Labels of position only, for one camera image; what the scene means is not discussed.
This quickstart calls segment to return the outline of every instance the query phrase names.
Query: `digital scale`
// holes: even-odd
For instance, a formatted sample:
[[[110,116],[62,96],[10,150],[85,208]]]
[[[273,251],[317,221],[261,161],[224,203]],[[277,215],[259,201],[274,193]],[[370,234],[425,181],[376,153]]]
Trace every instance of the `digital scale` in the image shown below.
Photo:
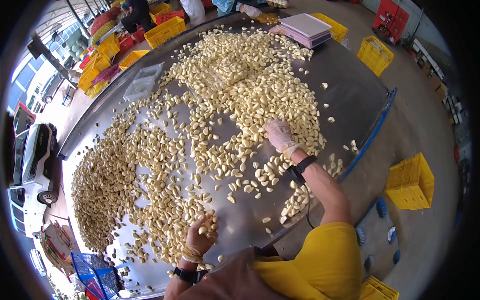
[[[280,24],[269,32],[287,36],[296,42],[312,49],[332,38],[329,24],[307,13],[297,14],[280,19]]]

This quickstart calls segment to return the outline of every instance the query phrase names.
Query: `hand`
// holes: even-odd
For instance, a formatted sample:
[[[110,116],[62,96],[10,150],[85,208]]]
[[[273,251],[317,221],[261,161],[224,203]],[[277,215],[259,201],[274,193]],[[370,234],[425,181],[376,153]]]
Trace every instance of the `hand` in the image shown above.
[[[278,7],[278,8],[287,8],[285,5],[267,1],[268,6]]]
[[[246,13],[249,17],[258,17],[262,12],[253,6],[247,5],[247,4],[242,4],[240,6],[240,12]]]
[[[208,249],[213,245],[218,237],[218,233],[215,231],[206,232],[205,234],[198,234],[198,229],[204,225],[212,224],[212,216],[215,210],[208,211],[205,215],[202,215],[196,220],[188,229],[187,241],[185,245],[196,256],[202,257]]]
[[[292,131],[285,119],[270,119],[263,125],[267,131],[264,135],[273,147],[280,150],[287,159],[290,159],[292,153],[299,147],[305,146],[297,143],[293,139]]]

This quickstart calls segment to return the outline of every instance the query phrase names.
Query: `yellow shirt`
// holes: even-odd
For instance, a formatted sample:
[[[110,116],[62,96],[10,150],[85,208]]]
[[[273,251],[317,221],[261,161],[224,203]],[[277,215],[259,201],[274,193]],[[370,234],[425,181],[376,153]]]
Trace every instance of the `yellow shirt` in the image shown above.
[[[360,249],[355,229],[347,223],[328,223],[310,231],[294,260],[261,257],[252,267],[271,288],[293,299],[360,297]]]

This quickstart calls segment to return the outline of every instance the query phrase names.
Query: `black pants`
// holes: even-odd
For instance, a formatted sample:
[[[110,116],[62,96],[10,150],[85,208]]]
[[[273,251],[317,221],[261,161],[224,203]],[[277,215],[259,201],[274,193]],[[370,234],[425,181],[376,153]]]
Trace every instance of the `black pants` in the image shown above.
[[[142,25],[142,27],[145,29],[145,32],[155,27],[152,24],[152,19],[150,19],[148,11],[132,12],[130,15],[123,18],[121,22],[130,34],[137,31],[137,24]]]

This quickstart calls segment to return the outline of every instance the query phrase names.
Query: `peeled garlic clove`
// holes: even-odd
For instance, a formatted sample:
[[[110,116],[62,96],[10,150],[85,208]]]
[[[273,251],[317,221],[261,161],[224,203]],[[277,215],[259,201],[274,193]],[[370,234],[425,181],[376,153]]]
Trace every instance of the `peeled garlic clove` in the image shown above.
[[[206,226],[202,226],[200,228],[198,228],[198,234],[204,234],[205,232],[207,231],[207,227]]]

